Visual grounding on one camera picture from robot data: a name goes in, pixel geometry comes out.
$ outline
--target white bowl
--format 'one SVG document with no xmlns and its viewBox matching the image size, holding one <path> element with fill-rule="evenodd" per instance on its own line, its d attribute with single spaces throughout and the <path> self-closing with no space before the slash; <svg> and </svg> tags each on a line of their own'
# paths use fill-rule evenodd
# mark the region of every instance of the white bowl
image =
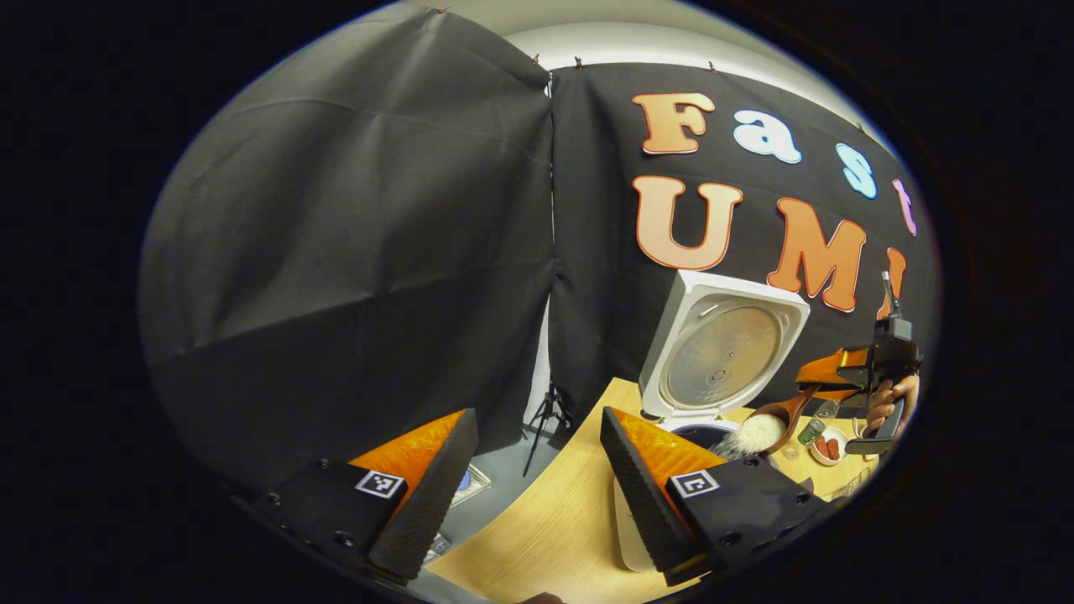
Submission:
<svg viewBox="0 0 1074 604">
<path fill-rule="evenodd" d="M 813 454 L 813 459 L 817 460 L 822 465 L 836 465 L 846 459 L 846 442 L 850 438 L 846 437 L 846 434 L 843 434 L 842 430 L 829 426 L 824 429 L 824 432 L 821 432 L 821 435 L 824 436 L 825 442 L 829 438 L 836 440 L 836 443 L 839 444 L 839 459 L 836 461 L 828 459 L 816 448 L 816 443 L 810 443 L 809 452 Z"/>
</svg>

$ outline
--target white rice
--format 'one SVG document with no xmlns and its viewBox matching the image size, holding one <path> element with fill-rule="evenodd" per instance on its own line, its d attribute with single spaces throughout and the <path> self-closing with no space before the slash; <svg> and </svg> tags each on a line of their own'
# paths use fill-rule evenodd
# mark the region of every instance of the white rice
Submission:
<svg viewBox="0 0 1074 604">
<path fill-rule="evenodd" d="M 786 432 L 787 425 L 774 415 L 755 415 L 742 422 L 712 449 L 712 452 L 732 461 L 771 447 Z"/>
</svg>

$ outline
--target wooden spoon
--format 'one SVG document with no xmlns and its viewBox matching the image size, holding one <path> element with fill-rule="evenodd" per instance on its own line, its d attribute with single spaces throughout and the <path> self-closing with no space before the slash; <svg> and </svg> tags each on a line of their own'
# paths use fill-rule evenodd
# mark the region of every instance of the wooden spoon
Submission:
<svg viewBox="0 0 1074 604">
<path fill-rule="evenodd" d="M 802 415 L 802 409 L 806 408 L 806 403 L 813 398 L 817 389 L 821 387 L 819 384 L 813 384 L 807 388 L 803 392 L 795 397 L 783 401 L 782 403 L 768 403 L 763 405 L 757 411 L 750 414 L 750 417 L 755 415 L 774 415 L 780 418 L 787 427 L 787 430 L 780 436 L 780 440 L 775 442 L 774 445 L 768 447 L 767 449 L 756 454 L 759 457 L 768 457 L 773 452 L 780 450 L 780 447 L 787 443 L 790 438 L 790 434 L 794 433 L 795 428 L 798 426 L 798 418 Z"/>
</svg>

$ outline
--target letter cutout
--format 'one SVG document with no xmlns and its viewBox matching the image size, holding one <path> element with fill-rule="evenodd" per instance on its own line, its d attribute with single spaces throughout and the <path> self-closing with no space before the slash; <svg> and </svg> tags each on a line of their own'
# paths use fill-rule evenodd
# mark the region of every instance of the letter cutout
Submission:
<svg viewBox="0 0 1074 604">
<path fill-rule="evenodd" d="M 899 203 L 902 205 L 902 217 L 906 220 L 906 228 L 910 229 L 910 234 L 917 236 L 917 224 L 914 222 L 913 215 L 910 214 L 910 196 L 906 193 L 905 187 L 902 186 L 902 181 L 896 178 L 891 181 L 895 185 L 895 190 L 899 193 Z"/>
<path fill-rule="evenodd" d="M 768 285 L 798 292 L 801 281 L 798 269 L 806 273 L 806 292 L 815 298 L 821 287 L 831 277 L 831 285 L 824 290 L 824 303 L 837 311 L 850 313 L 857 301 L 854 288 L 858 282 L 861 247 L 866 244 L 865 230 L 843 220 L 836 227 L 831 241 L 824 242 L 824 232 L 813 206 L 788 197 L 780 199 L 777 207 L 786 220 L 780 265 L 768 274 Z"/>
<path fill-rule="evenodd" d="M 641 143 L 645 153 L 653 155 L 694 153 L 698 143 L 687 139 L 682 127 L 700 136 L 705 133 L 705 115 L 698 111 L 715 111 L 716 105 L 700 92 L 674 95 L 638 95 L 634 103 L 641 105 L 649 125 L 649 138 Z M 682 111 L 677 105 L 686 105 Z"/>
<path fill-rule="evenodd" d="M 779 119 L 759 111 L 740 111 L 735 114 L 739 126 L 735 129 L 735 140 L 746 150 L 759 155 L 774 155 L 781 161 L 798 163 L 802 154 L 795 148 L 790 129 Z"/>
<path fill-rule="evenodd" d="M 887 272 L 891 275 L 891 291 L 896 298 L 899 298 L 902 296 L 902 275 L 906 274 L 906 258 L 894 247 L 887 248 Z M 881 320 L 889 314 L 891 314 L 891 305 L 887 301 L 887 294 L 884 294 L 884 305 L 880 307 L 880 311 L 876 311 L 876 320 Z"/>
<path fill-rule="evenodd" d="M 705 239 L 697 247 L 684 247 L 671 235 L 676 198 L 686 190 L 681 181 L 666 176 L 638 176 L 638 246 L 655 262 L 687 271 L 711 269 L 724 259 L 731 231 L 731 213 L 742 201 L 742 191 L 727 185 L 706 183 L 697 192 L 708 202 Z"/>
<path fill-rule="evenodd" d="M 869 199 L 876 199 L 876 183 L 872 179 L 872 167 L 869 166 L 866 156 L 843 143 L 836 145 L 836 153 L 846 167 L 843 169 L 843 175 L 846 176 L 851 188 Z"/>
</svg>

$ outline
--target table surface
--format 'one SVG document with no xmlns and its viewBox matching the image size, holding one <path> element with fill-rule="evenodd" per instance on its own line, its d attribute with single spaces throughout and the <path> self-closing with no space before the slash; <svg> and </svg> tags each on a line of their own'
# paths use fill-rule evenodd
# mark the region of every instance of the table surface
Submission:
<svg viewBox="0 0 1074 604">
<path fill-rule="evenodd" d="M 517 604 L 541 592 L 567 603 L 649 602 L 695 581 L 668 588 L 657 572 L 636 573 L 619 552 L 612 470 L 600 445 L 600 416 L 611 406 L 637 415 L 637 384 L 613 379 L 570 442 L 503 514 L 465 543 L 426 565 L 440 577 L 498 604 Z M 752 409 L 725 417 L 741 421 Z M 798 430 L 808 418 L 800 420 Z M 854 437 L 853 420 L 832 422 Z M 795 481 L 812 478 L 814 492 L 829 495 L 853 483 L 876 461 L 851 456 L 825 466 L 792 438 L 796 459 L 777 451 L 780 470 Z"/>
</svg>

